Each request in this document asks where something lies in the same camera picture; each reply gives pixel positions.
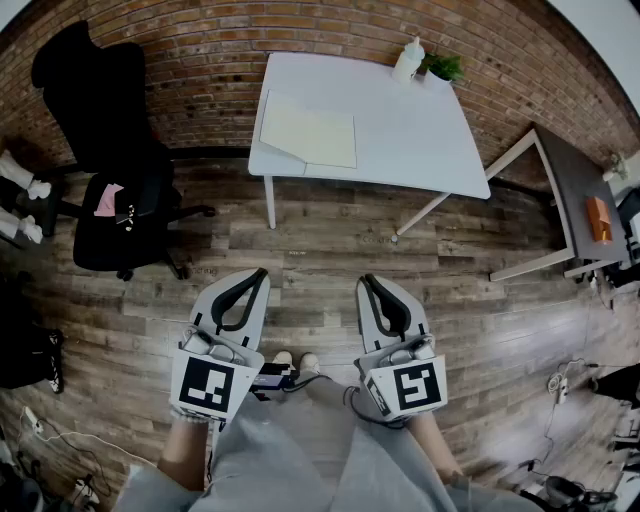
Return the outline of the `person's left forearm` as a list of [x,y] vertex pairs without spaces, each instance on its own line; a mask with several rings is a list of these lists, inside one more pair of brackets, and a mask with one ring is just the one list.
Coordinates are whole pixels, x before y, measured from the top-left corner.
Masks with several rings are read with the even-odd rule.
[[175,418],[157,468],[190,491],[203,491],[208,424]]

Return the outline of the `white spout bottle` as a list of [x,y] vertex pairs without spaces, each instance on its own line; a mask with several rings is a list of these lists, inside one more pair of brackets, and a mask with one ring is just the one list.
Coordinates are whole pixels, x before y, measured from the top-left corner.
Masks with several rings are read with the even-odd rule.
[[392,78],[400,84],[409,84],[424,58],[425,50],[421,45],[420,37],[415,36],[410,43],[404,46],[399,55],[391,74]]

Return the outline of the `orange box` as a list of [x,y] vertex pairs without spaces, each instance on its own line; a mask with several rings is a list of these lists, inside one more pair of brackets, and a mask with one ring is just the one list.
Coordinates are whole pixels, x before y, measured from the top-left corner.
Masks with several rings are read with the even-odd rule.
[[601,245],[611,244],[612,222],[607,204],[602,199],[592,196],[586,200],[586,207],[593,240]]

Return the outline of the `black patterned bag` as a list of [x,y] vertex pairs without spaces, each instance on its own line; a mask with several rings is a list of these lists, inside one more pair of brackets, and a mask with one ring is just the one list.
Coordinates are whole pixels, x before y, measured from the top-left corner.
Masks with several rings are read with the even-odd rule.
[[47,381],[60,394],[64,389],[64,336],[41,325],[41,316],[22,293],[24,277],[19,273],[11,279],[0,273],[0,388],[18,389]]

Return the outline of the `black wheeled chair base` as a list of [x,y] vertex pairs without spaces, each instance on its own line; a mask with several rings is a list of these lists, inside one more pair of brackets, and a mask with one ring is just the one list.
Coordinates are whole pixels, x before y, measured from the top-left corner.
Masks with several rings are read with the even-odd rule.
[[559,476],[549,476],[537,494],[521,490],[520,495],[544,512],[615,512],[614,492],[587,490],[582,484]]

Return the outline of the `pink cloth item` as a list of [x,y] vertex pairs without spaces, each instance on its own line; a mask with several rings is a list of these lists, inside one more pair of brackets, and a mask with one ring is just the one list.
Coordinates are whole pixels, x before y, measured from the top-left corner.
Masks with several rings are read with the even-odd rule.
[[118,184],[108,184],[102,193],[94,215],[96,217],[114,217],[116,215],[115,195],[122,189],[123,187]]

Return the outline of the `white table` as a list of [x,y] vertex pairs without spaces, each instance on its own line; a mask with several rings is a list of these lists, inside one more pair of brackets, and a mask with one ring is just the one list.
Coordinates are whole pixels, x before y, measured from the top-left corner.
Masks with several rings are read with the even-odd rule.
[[[248,169],[264,180],[268,224],[276,226],[276,177],[335,179],[410,187],[479,199],[490,196],[469,124],[452,87],[400,84],[374,62],[274,52],[267,62]],[[267,93],[312,109],[353,115],[357,167],[305,164],[259,140]]]

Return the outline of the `person's right forearm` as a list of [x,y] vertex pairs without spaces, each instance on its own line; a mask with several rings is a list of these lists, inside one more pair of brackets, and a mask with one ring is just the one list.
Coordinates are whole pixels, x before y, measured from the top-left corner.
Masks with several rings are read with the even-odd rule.
[[444,483],[449,483],[462,474],[462,469],[431,412],[413,416],[408,421],[407,427]]

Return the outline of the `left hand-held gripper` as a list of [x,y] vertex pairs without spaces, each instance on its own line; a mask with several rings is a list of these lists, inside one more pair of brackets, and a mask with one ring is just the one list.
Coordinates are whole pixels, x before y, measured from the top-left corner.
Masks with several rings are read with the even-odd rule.
[[[195,326],[186,329],[173,355],[173,407],[196,418],[221,422],[234,418],[264,364],[264,356],[256,350],[270,288],[268,271],[255,268],[230,274],[199,294],[190,313]],[[224,320],[246,293],[241,318],[235,323]]]

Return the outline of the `black office chair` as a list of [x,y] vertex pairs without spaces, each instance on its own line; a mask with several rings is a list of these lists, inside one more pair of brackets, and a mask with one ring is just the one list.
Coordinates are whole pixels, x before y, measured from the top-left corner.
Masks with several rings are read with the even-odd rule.
[[[183,280],[168,250],[170,223],[215,210],[181,207],[173,185],[174,165],[167,147],[151,129],[145,99],[145,56],[136,43],[98,47],[87,21],[75,22],[41,47],[31,80],[60,126],[79,169],[90,174],[81,205],[64,203],[63,214],[77,220],[74,263],[91,271],[115,272],[128,281],[135,269],[165,262]],[[114,217],[96,217],[108,184],[123,187],[115,207],[133,205],[136,218],[126,232]]]

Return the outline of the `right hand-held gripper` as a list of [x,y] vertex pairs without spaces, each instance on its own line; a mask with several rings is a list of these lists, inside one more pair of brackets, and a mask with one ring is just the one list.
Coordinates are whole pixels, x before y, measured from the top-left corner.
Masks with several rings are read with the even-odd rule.
[[[356,302],[364,350],[373,352],[354,364],[381,417],[408,418],[446,405],[445,358],[435,355],[421,302],[373,274],[359,278]],[[405,342],[392,345],[395,337]]]

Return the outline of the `person's grey clothing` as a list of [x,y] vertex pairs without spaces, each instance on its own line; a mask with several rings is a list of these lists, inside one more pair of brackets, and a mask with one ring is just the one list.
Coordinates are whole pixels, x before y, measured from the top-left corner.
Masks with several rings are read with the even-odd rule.
[[461,475],[444,483],[408,427],[354,418],[343,386],[304,373],[308,402],[248,396],[220,435],[212,480],[190,491],[134,466],[113,512],[542,512]]

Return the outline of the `black waist-worn device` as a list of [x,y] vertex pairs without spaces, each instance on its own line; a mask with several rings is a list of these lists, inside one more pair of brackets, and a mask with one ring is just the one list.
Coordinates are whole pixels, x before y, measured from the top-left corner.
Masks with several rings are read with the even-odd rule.
[[260,400],[268,391],[288,390],[296,385],[299,371],[288,364],[265,363],[250,387],[250,392]]

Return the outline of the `green plant in white pot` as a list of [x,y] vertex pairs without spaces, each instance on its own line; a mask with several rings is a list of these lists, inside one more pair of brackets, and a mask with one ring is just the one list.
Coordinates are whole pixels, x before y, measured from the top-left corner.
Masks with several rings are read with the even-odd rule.
[[419,70],[425,72],[423,85],[430,91],[444,90],[452,82],[464,78],[460,56],[426,53]]

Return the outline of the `dark-topped side table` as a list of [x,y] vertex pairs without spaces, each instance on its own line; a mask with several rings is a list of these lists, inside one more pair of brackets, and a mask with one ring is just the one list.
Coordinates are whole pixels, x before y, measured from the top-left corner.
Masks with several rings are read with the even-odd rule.
[[[615,200],[603,172],[586,154],[550,130],[535,124],[486,170],[491,179],[503,171],[528,148],[535,147],[551,185],[558,209],[566,247],[526,263],[505,268],[489,275],[498,282],[544,269],[549,266],[581,260],[583,264],[564,273],[576,278],[628,258],[625,231]],[[597,199],[608,211],[604,234],[595,235],[588,214],[588,202]]]

